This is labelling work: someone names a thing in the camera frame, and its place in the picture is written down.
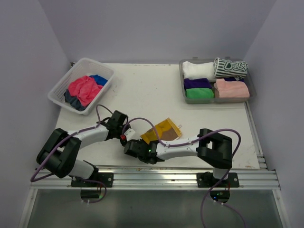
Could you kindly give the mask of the yellow brown towel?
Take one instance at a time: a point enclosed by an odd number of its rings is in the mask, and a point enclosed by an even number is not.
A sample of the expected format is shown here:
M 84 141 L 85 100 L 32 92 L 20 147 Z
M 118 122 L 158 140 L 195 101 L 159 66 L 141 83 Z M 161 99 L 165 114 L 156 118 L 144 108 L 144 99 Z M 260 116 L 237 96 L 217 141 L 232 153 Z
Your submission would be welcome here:
M 182 136 L 182 132 L 180 128 L 171 120 L 171 118 L 167 118 L 162 122 L 156 124 L 155 126 L 156 132 L 159 138 L 162 141 L 173 141 L 179 139 Z M 147 132 L 141 135 L 141 138 L 149 144 L 152 141 L 157 141 L 156 134 L 154 130 L 151 128 Z

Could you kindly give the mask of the green white striped towel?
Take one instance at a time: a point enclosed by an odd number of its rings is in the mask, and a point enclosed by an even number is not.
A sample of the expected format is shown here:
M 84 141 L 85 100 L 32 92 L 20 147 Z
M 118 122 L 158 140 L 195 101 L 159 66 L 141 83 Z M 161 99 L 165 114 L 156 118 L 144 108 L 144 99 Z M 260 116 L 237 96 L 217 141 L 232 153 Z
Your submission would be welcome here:
M 232 61 L 230 59 L 215 58 L 213 62 L 213 74 L 216 78 L 233 77 L 244 79 L 248 74 L 246 61 Z

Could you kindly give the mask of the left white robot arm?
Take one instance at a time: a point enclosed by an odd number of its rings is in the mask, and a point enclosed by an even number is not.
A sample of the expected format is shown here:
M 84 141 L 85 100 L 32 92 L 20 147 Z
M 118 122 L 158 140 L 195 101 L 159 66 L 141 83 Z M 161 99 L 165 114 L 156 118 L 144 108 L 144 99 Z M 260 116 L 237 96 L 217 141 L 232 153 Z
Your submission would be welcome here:
M 111 139 L 122 140 L 122 130 L 128 116 L 114 111 L 111 117 L 88 128 L 78 131 L 55 129 L 40 152 L 36 162 L 39 164 L 31 182 L 55 175 L 58 178 L 69 176 L 75 178 L 76 187 L 102 186 L 102 178 L 95 165 L 77 159 L 78 152 L 94 143 Z

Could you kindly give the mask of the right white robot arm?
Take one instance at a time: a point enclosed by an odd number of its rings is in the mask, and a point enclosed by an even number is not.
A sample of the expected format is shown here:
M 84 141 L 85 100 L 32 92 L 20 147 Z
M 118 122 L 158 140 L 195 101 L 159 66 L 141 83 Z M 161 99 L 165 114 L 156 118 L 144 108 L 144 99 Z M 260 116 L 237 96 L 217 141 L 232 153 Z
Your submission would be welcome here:
M 196 174 L 199 188 L 238 188 L 238 175 L 230 172 L 232 158 L 232 139 L 220 130 L 200 129 L 199 134 L 188 139 L 174 141 L 128 140 L 124 154 L 135 157 L 147 164 L 156 164 L 179 157 L 198 157 L 213 167 L 213 172 Z

